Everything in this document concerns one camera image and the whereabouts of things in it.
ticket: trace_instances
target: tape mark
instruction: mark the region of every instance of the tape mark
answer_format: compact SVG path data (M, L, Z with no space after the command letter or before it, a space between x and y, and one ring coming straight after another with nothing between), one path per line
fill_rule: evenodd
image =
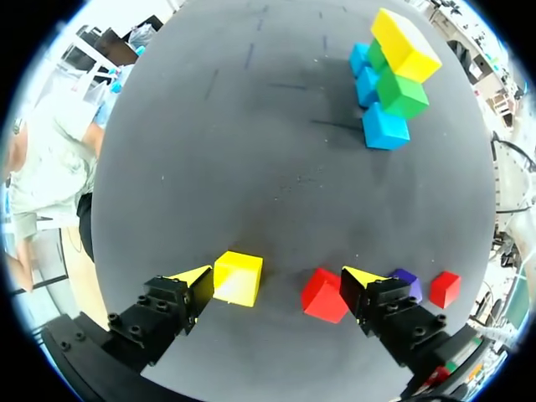
M245 60L244 64L244 70L247 70L250 67L251 57L253 56L253 48L255 47L254 44L250 44L250 51L248 52L248 57Z
M212 79L210 80L209 88L207 89L207 92L204 94L204 99L207 100L212 92L212 89L214 88L214 83L216 82L216 78L218 77L219 70L216 69L214 73L212 74Z
M270 83L268 86L272 88L287 88L289 90L307 90L307 87L304 85L290 85L290 84L280 84L280 83Z
M312 124L320 124L320 125L324 125L324 126L332 126L332 127L337 127L337 128L343 128L345 130L359 131L359 132L363 131L363 128L361 128L361 127L349 126L347 124L337 123L335 121L323 121L323 120L313 120L313 119L311 119L310 122Z

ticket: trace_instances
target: red block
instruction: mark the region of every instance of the red block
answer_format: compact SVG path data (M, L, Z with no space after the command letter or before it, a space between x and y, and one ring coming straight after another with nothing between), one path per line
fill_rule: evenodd
M340 287L340 276L317 268L301 292L301 308L310 316L338 324L348 312L338 292Z
M452 272L444 271L430 286L430 301L436 306L447 308L460 294L461 278Z

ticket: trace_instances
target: purple block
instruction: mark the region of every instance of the purple block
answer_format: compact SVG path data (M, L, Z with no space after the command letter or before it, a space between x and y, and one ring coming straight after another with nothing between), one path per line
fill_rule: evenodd
M411 272L403 270L402 268L397 268L389 276L398 276L402 281L406 281L411 285L410 296L413 296L417 299L417 302L422 302L422 290L420 289L419 278L413 275Z

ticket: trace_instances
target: stack of blocks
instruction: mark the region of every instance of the stack of blocks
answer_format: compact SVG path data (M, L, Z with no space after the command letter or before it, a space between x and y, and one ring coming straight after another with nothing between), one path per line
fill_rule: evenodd
M407 18L381 8L370 45L355 44L350 65L367 147L392 150L410 141L407 121L428 107L422 83L440 67L437 54Z

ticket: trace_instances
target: green block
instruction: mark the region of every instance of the green block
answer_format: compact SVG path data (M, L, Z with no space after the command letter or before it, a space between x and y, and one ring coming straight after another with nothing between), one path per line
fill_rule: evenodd
M375 39L370 44L367 52L368 61L376 73L380 73L383 67L387 65L387 60L385 59L384 52L379 45L379 42Z
M386 113L412 119L428 107L428 97L422 84L395 75L387 65L376 85L379 101Z

